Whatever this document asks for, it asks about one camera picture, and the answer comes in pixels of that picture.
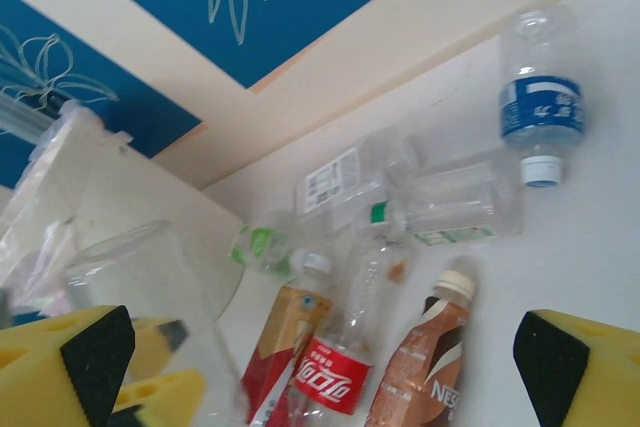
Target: plastic bottle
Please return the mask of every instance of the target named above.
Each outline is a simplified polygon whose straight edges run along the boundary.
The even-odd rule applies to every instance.
[[[389,361],[366,427],[442,427],[453,420],[460,400],[462,328],[475,288],[465,258],[440,274],[420,321]]]
[[[291,273],[289,255],[292,251],[291,238],[286,232],[245,225],[238,234],[231,257],[245,267],[287,276]]]
[[[286,425],[289,381],[315,328],[331,308],[331,261],[297,249],[290,263],[300,275],[280,289],[242,377],[249,398],[249,426]]]
[[[522,215],[515,159],[494,151],[469,162],[420,177],[389,201],[369,206],[356,230],[388,238],[413,234],[427,245],[517,233]]]
[[[345,305],[318,329],[298,367],[290,393],[291,427],[347,425],[375,360],[375,336],[388,316],[381,314],[391,310],[398,291],[397,285],[388,287],[402,279],[408,254],[404,245],[383,238],[354,250],[357,268]]]
[[[327,233],[339,230],[364,206],[386,198],[389,185],[404,183],[420,166],[418,149],[396,127],[365,137],[298,180],[297,222],[320,223]]]
[[[578,27],[565,6],[518,15],[501,36],[502,138],[522,155],[522,183],[562,181],[563,157],[584,132]]]

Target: coca-cola bottle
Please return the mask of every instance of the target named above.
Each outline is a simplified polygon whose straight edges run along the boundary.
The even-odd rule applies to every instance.
[[[406,247],[383,237],[357,242],[343,305],[316,331],[289,392],[290,427],[342,427],[354,414],[408,262]]]

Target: red coca-cola label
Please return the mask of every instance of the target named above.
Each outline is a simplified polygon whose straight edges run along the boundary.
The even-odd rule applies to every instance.
[[[296,374],[296,388],[310,399],[353,415],[371,366],[313,338]]]

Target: blue bottle label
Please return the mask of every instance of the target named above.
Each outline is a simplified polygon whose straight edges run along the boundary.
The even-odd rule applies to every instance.
[[[539,75],[518,79],[500,96],[502,136],[538,125],[560,125],[584,131],[582,91],[563,77]]]

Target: yellow foam block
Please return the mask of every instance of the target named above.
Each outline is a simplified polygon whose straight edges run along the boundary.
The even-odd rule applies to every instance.
[[[640,426],[640,333],[538,310],[514,358],[542,427]]]
[[[155,377],[162,373],[171,357],[188,336],[180,320],[143,317],[134,319],[136,350],[129,364],[134,381]]]
[[[133,348],[123,306],[0,331],[0,425],[104,427]]]
[[[197,370],[183,370],[122,387],[109,427],[188,427],[206,381]]]

